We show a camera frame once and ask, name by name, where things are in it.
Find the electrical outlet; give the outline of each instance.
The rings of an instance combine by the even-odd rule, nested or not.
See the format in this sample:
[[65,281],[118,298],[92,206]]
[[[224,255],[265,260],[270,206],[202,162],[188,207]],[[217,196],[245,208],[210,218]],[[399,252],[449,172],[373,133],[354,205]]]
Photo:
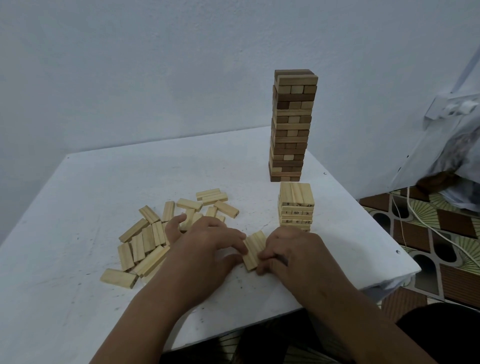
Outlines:
[[456,92],[439,94],[433,100],[425,117],[437,120],[448,119],[457,115],[470,114],[480,102],[479,92]]

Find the table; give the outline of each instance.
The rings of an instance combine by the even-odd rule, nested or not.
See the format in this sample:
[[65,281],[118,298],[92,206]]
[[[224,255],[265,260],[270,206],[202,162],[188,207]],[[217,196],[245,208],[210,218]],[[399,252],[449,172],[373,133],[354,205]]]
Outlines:
[[[65,157],[0,247],[2,363],[87,363],[140,290],[99,281],[119,268],[118,237],[148,204],[220,188],[240,210],[229,227],[278,226],[279,183],[268,177],[270,128],[100,149]],[[358,289],[396,287],[419,266],[309,153],[302,182],[316,201],[312,232]],[[299,309],[272,275],[236,267],[175,326],[166,349]]]

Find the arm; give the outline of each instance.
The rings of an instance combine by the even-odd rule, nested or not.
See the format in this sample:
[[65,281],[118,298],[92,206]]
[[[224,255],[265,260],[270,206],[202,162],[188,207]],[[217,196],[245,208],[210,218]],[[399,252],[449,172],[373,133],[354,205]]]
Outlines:
[[232,246],[246,254],[244,233],[217,218],[203,217],[181,234],[178,225],[185,219],[186,215],[176,216],[165,227],[168,240],[175,242],[167,259],[129,304],[90,364],[158,363],[177,320],[208,298],[243,261],[240,254],[216,260],[215,253]]
[[[284,256],[288,266],[275,257]],[[342,340],[357,363],[435,361],[347,279],[322,239],[280,227],[259,253],[257,273],[274,273],[297,301]]]

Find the black pants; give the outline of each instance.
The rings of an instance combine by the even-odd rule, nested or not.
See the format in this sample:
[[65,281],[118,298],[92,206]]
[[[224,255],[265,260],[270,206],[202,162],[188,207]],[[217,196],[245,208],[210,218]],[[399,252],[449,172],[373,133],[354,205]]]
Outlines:
[[480,313],[453,303],[416,308],[396,323],[439,364],[480,363]]

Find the jenga tower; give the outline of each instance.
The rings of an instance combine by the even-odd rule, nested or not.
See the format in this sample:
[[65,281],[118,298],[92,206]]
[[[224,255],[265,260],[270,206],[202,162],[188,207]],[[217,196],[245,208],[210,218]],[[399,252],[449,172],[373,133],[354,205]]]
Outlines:
[[275,70],[270,182],[300,181],[317,82],[310,70]]
[[315,201],[309,183],[280,183],[278,220],[281,226],[310,231]]

